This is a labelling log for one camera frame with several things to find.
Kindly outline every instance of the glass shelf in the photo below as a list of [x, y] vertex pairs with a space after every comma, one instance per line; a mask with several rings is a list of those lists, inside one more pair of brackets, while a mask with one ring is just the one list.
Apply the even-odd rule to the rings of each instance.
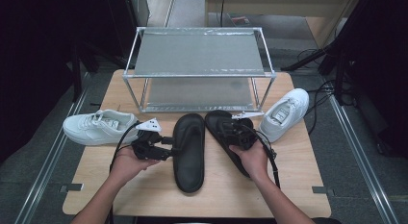
[[266, 98], [275, 74], [261, 28], [141, 27], [123, 73], [141, 112], [259, 111], [255, 78], [270, 79]]

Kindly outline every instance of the wooden table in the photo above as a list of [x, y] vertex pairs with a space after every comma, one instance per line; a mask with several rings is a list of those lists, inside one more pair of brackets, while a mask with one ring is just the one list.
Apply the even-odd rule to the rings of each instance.
[[[171, 137], [174, 125], [183, 113], [138, 113], [122, 80], [122, 73], [123, 70], [115, 72], [101, 110], [133, 112], [141, 121], [157, 117], [163, 128], [160, 134]], [[267, 83], [268, 79], [259, 80], [257, 86]], [[291, 89], [291, 76], [277, 73], [264, 112]], [[251, 119], [257, 128], [262, 117]], [[130, 181], [117, 195], [114, 213], [132, 216], [272, 217], [253, 182], [241, 174], [208, 131], [205, 135], [205, 179], [200, 190], [185, 194], [178, 189], [174, 181], [173, 161], [169, 158], [142, 171]], [[277, 152], [276, 164], [283, 192], [309, 216], [328, 217], [331, 210], [326, 194], [312, 191], [312, 187], [322, 187], [323, 183], [303, 120], [273, 142], [272, 148]], [[114, 151], [114, 145], [85, 148], [72, 181], [84, 184], [84, 188], [67, 194], [63, 207], [65, 213], [79, 212], [103, 184], [108, 177]], [[268, 172], [273, 179], [270, 164]]]

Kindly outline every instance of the black sandal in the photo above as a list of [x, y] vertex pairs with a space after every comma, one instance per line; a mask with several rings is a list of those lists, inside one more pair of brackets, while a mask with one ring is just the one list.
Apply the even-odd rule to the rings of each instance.
[[182, 116], [173, 131], [174, 179], [186, 193], [198, 191], [204, 182], [204, 119], [197, 113]]
[[223, 133], [223, 123], [239, 123], [251, 129], [253, 128], [253, 123], [249, 118], [240, 120], [232, 119], [232, 114], [227, 111], [212, 111], [208, 112], [205, 116], [205, 125], [207, 129], [221, 145], [234, 165], [245, 177], [249, 178], [249, 174], [246, 172], [245, 168], [243, 168], [240, 157], [229, 149], [227, 139], [221, 135]]

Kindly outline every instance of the white sneaker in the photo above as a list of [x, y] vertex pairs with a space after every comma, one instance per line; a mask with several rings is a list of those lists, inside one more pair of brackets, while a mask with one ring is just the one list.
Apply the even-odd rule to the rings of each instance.
[[[98, 111], [68, 117], [63, 124], [66, 136], [83, 145], [119, 143], [126, 130], [138, 119], [132, 113], [111, 110]], [[123, 140], [130, 143], [138, 138], [138, 130], [132, 129]]]
[[309, 107], [309, 94], [296, 88], [276, 102], [264, 115], [259, 131], [274, 142], [298, 123]]

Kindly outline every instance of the human hand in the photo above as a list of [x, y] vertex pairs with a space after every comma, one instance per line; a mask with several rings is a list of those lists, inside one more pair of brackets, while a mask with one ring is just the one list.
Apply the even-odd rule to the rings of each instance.
[[157, 160], [140, 160], [136, 157], [132, 147], [124, 147], [117, 152], [109, 177], [114, 178], [116, 182], [124, 186], [142, 170], [146, 170], [147, 167], [159, 162]]
[[230, 145], [229, 148], [240, 157], [243, 167], [252, 179], [268, 177], [268, 157], [261, 141], [256, 140], [248, 150], [236, 145]]

